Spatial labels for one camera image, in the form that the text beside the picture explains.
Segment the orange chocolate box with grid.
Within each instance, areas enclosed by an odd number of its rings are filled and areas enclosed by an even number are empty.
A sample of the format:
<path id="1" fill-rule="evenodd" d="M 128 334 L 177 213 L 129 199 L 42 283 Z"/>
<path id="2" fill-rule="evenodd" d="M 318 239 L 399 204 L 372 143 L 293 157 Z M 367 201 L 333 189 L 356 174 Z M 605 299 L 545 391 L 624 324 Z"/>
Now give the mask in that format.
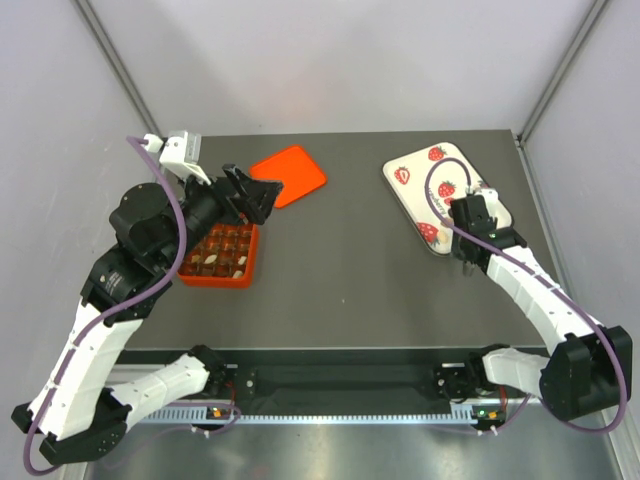
<path id="1" fill-rule="evenodd" d="M 253 224 L 216 224 L 185 256 L 178 277 L 191 287 L 246 289 L 253 280 L 259 238 L 259 229 Z M 216 262 L 205 264 L 210 255 L 217 256 Z M 246 263 L 238 265 L 242 256 L 247 257 Z M 244 275 L 232 278 L 238 270 Z"/>

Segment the orange box lid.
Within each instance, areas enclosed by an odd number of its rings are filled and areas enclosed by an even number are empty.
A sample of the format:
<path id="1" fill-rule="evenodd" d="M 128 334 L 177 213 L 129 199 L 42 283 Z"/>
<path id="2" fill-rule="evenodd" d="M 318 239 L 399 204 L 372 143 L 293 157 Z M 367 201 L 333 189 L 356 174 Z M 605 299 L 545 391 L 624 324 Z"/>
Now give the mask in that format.
<path id="1" fill-rule="evenodd" d="M 255 179 L 280 181 L 283 189 L 275 207 L 282 209 L 327 183 L 327 175 L 300 145 L 292 145 L 249 168 Z"/>

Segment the aluminium rail frame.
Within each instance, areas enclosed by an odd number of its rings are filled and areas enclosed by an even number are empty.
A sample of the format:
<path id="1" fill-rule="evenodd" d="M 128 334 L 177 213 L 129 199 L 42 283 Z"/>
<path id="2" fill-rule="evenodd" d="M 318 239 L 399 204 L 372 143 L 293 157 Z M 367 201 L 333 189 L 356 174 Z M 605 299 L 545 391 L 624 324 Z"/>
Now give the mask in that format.
<path id="1" fill-rule="evenodd" d="M 232 355 L 219 417 L 199 396 L 135 427 L 64 479 L 635 479 L 624 429 L 583 432 L 512 388 L 467 393 L 456 356 Z"/>

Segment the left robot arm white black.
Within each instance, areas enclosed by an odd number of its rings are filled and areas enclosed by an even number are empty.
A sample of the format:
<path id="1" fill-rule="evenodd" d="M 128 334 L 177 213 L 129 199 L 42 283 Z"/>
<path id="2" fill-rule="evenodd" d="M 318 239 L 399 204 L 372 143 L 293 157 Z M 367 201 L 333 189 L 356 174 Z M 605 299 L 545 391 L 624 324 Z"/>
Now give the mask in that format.
<path id="1" fill-rule="evenodd" d="M 226 387 L 223 360 L 204 345 L 138 380 L 106 384 L 184 257 L 217 224 L 263 224 L 283 189 L 232 164 L 223 171 L 206 182 L 184 180 L 182 200 L 165 181 L 136 185 L 111 213 L 116 243 L 89 273 L 65 350 L 43 390 L 11 415 L 27 436 L 42 435 L 40 453 L 52 467 L 99 460 L 148 415 Z"/>

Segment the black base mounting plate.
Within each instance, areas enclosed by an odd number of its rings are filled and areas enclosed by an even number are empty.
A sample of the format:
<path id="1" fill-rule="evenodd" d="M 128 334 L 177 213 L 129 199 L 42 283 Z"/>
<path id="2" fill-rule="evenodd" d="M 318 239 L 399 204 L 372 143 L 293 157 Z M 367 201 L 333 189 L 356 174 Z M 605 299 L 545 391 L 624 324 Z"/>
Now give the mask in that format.
<path id="1" fill-rule="evenodd" d="M 443 414 L 451 403 L 495 398 L 461 370 L 431 364 L 240 365 L 218 397 L 245 415 L 346 416 Z"/>

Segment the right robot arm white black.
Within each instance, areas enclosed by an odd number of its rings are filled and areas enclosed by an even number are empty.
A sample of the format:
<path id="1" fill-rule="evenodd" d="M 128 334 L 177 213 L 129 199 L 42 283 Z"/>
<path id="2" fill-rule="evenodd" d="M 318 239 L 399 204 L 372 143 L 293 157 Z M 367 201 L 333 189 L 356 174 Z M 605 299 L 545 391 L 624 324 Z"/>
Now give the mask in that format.
<path id="1" fill-rule="evenodd" d="M 482 195 L 451 204 L 452 251 L 478 267 L 518 306 L 541 336 L 548 354 L 491 346 L 469 367 L 466 380 L 487 396 L 501 385 L 537 397 L 563 422 L 626 409 L 631 398 L 633 342 L 621 327 L 602 326 L 577 306 L 536 261 L 512 227 L 500 228 Z"/>

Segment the metal tweezers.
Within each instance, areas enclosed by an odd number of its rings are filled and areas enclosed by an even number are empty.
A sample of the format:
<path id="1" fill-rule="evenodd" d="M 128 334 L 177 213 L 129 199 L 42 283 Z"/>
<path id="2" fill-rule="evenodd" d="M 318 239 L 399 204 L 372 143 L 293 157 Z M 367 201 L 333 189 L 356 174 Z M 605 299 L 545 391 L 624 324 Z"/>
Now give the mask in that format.
<path id="1" fill-rule="evenodd" d="M 465 277 L 471 277 L 473 275 L 473 273 L 475 272 L 475 267 L 476 265 L 470 262 L 464 262 L 463 263 L 463 275 Z"/>

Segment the white strawberry tray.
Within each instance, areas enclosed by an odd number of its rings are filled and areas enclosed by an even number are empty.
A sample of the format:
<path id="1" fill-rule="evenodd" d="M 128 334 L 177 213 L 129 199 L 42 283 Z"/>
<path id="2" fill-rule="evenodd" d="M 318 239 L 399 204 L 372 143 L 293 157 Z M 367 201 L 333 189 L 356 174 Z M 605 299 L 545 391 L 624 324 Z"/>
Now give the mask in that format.
<path id="1" fill-rule="evenodd" d="M 453 143 L 440 142 L 386 162 L 383 175 L 428 249 L 440 256 L 451 253 L 451 202 L 479 188 L 492 188 Z M 513 224 L 501 202 L 497 226 Z"/>

